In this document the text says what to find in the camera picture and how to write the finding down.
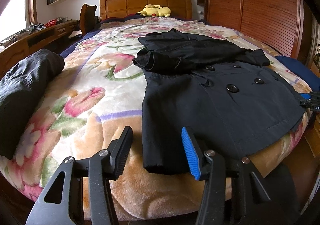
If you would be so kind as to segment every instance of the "stuffed animal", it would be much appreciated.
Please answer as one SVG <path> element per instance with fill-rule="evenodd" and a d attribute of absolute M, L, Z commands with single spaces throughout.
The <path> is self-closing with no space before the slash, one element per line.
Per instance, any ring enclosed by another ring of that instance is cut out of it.
<path fill-rule="evenodd" d="M 148 4 L 142 11 L 138 13 L 143 16 L 170 17 L 171 9 L 168 7 L 161 7 L 160 5 Z"/>

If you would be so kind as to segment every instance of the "purple stripe on blanket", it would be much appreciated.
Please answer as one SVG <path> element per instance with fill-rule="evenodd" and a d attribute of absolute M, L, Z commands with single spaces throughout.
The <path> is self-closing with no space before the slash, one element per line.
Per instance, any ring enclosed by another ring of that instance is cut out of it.
<path fill-rule="evenodd" d="M 112 118 L 120 118 L 120 117 L 129 117 L 129 116 L 137 116 L 142 115 L 141 110 L 132 110 L 132 111 L 125 111 L 125 112 L 116 112 L 110 113 L 106 115 L 99 116 L 101 121 L 109 120 Z"/>

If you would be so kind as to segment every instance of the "wooden headboard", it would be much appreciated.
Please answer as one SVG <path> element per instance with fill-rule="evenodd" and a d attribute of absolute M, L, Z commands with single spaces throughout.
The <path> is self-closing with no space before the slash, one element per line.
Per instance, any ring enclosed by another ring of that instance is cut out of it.
<path fill-rule="evenodd" d="M 209 23 L 238 30 L 278 50 L 307 59 L 312 13 L 303 0 L 207 0 Z"/>
<path fill-rule="evenodd" d="M 142 11 L 147 4 L 169 7 L 171 16 L 192 19 L 191 0 L 100 0 L 100 17 L 123 18 Z"/>

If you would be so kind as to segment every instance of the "coat button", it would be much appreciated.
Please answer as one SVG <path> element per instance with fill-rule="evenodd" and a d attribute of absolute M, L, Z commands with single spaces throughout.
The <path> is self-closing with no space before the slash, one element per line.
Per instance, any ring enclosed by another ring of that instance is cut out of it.
<path fill-rule="evenodd" d="M 260 78 L 255 78 L 254 82 L 257 84 L 264 84 L 264 80 L 260 79 Z"/>
<path fill-rule="evenodd" d="M 233 84 L 227 84 L 227 90 L 232 93 L 237 93 L 239 91 L 239 88 Z"/>
<path fill-rule="evenodd" d="M 207 70 L 209 70 L 209 71 L 215 71 L 216 69 L 213 67 L 213 66 L 211 66 L 211 65 L 207 65 L 206 67 L 205 67 Z"/>

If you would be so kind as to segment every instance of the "floral blanket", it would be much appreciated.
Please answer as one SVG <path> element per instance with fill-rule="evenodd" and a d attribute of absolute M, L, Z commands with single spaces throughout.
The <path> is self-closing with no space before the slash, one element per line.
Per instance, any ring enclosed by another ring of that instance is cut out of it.
<path fill-rule="evenodd" d="M 151 219 L 193 212 L 199 209 L 203 182 L 190 174 L 148 173 L 142 164 L 141 116 L 146 80 L 132 58 L 142 49 L 138 37 L 172 28 L 226 39 L 241 47 L 261 48 L 272 68 L 298 92 L 308 85 L 280 64 L 277 52 L 237 31 L 207 26 L 199 21 L 174 18 L 143 18 L 111 22 L 101 31 L 80 42 L 65 59 L 65 68 L 47 87 L 44 97 L 21 137 L 14 158 L 0 158 L 0 170 L 21 193 L 36 200 L 59 164 L 67 156 L 91 157 L 119 138 L 129 125 L 134 141 L 124 173 L 111 181 L 111 190 L 120 220 Z M 308 123 L 303 116 L 296 132 L 251 156 L 263 176 L 270 173 L 297 145 Z M 227 180 L 227 198 L 231 182 Z M 90 218 L 88 180 L 84 180 L 84 213 Z"/>

